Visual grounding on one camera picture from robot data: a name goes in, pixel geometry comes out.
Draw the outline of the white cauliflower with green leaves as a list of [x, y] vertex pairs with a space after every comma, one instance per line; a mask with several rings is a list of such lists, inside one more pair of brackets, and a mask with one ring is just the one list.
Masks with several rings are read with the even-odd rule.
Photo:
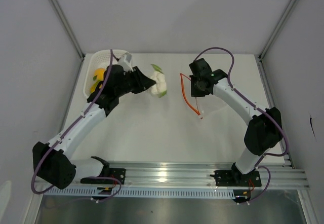
[[148, 89], [148, 92], [153, 97], [162, 98], [167, 94], [167, 82], [166, 82], [165, 74], [163, 73], [162, 69], [158, 65], [151, 64], [151, 66], [154, 72], [150, 76], [150, 78], [155, 81], [155, 85], [150, 87]]

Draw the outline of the left aluminium frame post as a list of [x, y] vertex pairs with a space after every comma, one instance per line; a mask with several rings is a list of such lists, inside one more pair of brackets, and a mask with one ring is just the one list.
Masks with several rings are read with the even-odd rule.
[[54, 13], [56, 14], [60, 24], [62, 25], [68, 39], [70, 40], [75, 52], [77, 53], [78, 57], [83, 60], [85, 55], [84, 52], [82, 51], [79, 42], [76, 39], [76, 36], [64, 14], [64, 11], [62, 10], [59, 1], [58, 0], [48, 0]]

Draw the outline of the orange fruit with leaf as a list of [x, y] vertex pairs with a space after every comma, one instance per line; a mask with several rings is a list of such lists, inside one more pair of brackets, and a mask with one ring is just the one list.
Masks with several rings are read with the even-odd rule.
[[98, 68], [94, 72], [93, 81], [104, 81], [106, 69]]

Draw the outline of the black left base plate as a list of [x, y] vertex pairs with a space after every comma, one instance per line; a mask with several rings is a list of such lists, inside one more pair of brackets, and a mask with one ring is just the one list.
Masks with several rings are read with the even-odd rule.
[[125, 183], [126, 169], [125, 168], [104, 168], [101, 173], [94, 177], [82, 178], [82, 184], [121, 184]]

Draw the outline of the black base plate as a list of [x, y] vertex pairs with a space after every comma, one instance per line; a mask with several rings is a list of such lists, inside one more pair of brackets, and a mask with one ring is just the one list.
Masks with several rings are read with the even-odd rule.
[[101, 173], [94, 177], [82, 178], [82, 184], [121, 184], [125, 183], [126, 169], [125, 168], [104, 168]]
[[232, 170], [215, 170], [210, 174], [215, 180], [216, 186], [234, 186], [234, 187], [248, 187], [249, 182], [252, 186], [261, 187], [260, 173], [256, 170], [248, 174], [241, 174]]

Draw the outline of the white perforated plastic basket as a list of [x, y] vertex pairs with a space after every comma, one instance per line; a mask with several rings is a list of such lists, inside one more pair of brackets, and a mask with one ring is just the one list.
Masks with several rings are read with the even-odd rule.
[[83, 93], [85, 98], [90, 96], [90, 89], [92, 85], [96, 82], [93, 81], [94, 72], [98, 68], [105, 68], [110, 64], [111, 53], [110, 50], [101, 50], [94, 53], [90, 58], [90, 63], [87, 68], [86, 78], [84, 82]]

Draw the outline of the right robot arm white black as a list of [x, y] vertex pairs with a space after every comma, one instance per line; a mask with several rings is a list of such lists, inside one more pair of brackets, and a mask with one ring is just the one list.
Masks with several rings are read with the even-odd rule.
[[230, 106], [246, 123], [245, 149], [233, 164], [231, 179], [236, 185], [243, 185], [262, 161], [263, 156], [282, 140], [281, 114], [276, 107], [258, 107], [240, 93], [230, 81], [230, 74], [221, 69], [212, 71], [202, 58], [190, 65], [192, 75], [191, 96], [214, 95]]

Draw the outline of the right aluminium frame post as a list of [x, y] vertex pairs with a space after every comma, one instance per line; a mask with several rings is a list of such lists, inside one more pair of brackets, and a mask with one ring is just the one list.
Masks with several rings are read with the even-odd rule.
[[276, 39], [279, 37], [281, 31], [283, 30], [284, 26], [286, 25], [287, 21], [289, 20], [290, 16], [292, 15], [294, 9], [296, 8], [299, 0], [289, 0], [286, 4], [282, 14], [280, 15], [274, 29], [272, 30], [269, 38], [267, 39], [266, 44], [264, 45], [261, 53], [259, 54], [258, 58], [262, 62], [274, 45]]

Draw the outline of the aluminium mounting rail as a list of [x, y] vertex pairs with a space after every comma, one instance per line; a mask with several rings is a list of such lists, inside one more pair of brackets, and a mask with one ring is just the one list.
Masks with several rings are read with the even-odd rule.
[[261, 190], [307, 190], [309, 183], [304, 170], [290, 165], [261, 165], [261, 187], [216, 186], [210, 177], [215, 170], [230, 170], [229, 164], [189, 163], [136, 163], [111, 162], [110, 168], [125, 168], [124, 186], [140, 188], [182, 188], [182, 189], [247, 189]]

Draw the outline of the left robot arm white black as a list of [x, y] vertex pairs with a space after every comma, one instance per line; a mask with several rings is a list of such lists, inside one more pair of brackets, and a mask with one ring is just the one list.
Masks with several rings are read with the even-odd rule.
[[92, 129], [119, 104], [120, 97], [144, 92], [155, 84], [138, 67], [125, 71], [121, 65], [108, 66], [104, 80], [97, 84], [76, 120], [47, 143], [37, 142], [33, 147], [32, 180], [40, 177], [59, 189], [68, 187], [74, 180], [114, 183], [106, 160], [91, 157], [72, 163], [70, 158]]

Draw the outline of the clear zip bag orange zipper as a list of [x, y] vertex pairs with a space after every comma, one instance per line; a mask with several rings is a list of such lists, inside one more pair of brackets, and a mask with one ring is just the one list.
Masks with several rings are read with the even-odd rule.
[[205, 97], [191, 96], [191, 78], [180, 73], [181, 93], [186, 106], [191, 109], [200, 119], [207, 118], [213, 113], [221, 111], [227, 107], [227, 104], [214, 95]]

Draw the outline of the green orange mango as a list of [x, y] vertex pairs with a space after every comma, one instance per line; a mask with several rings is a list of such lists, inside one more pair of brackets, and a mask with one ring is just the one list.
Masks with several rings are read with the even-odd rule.
[[94, 93], [97, 89], [101, 89], [101, 88], [102, 88], [102, 84], [103, 84], [103, 81], [96, 81], [96, 82], [92, 85], [92, 87], [91, 87], [91, 89], [90, 89], [90, 93], [92, 94], [92, 93]]

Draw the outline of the aluminium frame post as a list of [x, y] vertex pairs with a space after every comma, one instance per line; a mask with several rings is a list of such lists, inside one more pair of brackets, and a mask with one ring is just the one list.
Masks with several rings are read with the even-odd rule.
[[294, 9], [296, 8], [299, 0], [289, 0], [286, 4], [282, 14], [280, 15], [274, 29], [272, 30], [269, 38], [267, 39], [266, 44], [264, 45], [261, 53], [259, 54], [258, 58], [262, 62], [274, 45], [276, 39], [279, 37], [281, 31], [283, 30], [284, 26], [286, 25], [287, 21], [289, 20], [290, 16], [292, 15]]
[[76, 39], [76, 36], [64, 14], [64, 11], [62, 10], [59, 1], [58, 0], [48, 0], [54, 13], [56, 14], [60, 24], [62, 25], [68, 39], [70, 40], [75, 52], [77, 53], [78, 57], [83, 60], [85, 55], [84, 52], [82, 51], [79, 42]]

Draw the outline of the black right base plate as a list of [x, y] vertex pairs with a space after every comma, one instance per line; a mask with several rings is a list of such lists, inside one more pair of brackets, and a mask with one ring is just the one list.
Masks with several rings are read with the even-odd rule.
[[252, 186], [261, 187], [260, 173], [256, 170], [248, 174], [241, 174], [232, 170], [215, 170], [210, 174], [215, 180], [216, 186], [234, 186], [234, 187], [248, 187], [249, 182]]

